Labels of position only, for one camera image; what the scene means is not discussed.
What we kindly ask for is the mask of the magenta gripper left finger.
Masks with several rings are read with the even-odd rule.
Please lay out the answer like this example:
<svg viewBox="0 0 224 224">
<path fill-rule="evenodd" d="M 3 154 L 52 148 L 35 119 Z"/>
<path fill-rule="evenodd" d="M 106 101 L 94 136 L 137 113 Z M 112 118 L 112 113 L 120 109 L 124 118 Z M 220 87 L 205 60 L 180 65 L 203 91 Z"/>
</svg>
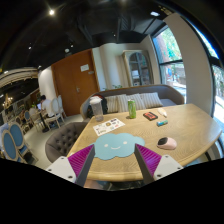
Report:
<svg viewBox="0 0 224 224">
<path fill-rule="evenodd" d="M 47 171 L 83 187 L 95 156 L 94 145 L 89 145 L 69 157 L 60 156 Z"/>
</svg>

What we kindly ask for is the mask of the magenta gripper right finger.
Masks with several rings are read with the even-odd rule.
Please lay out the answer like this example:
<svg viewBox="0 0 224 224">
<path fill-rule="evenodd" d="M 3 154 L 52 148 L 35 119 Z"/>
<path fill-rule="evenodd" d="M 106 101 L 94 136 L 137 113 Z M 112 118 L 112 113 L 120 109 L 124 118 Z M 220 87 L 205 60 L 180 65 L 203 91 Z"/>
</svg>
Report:
<svg viewBox="0 0 224 224">
<path fill-rule="evenodd" d="M 182 169 L 182 166 L 171 156 L 161 156 L 139 144 L 135 145 L 134 154 L 145 184 L 152 183 Z"/>
</svg>

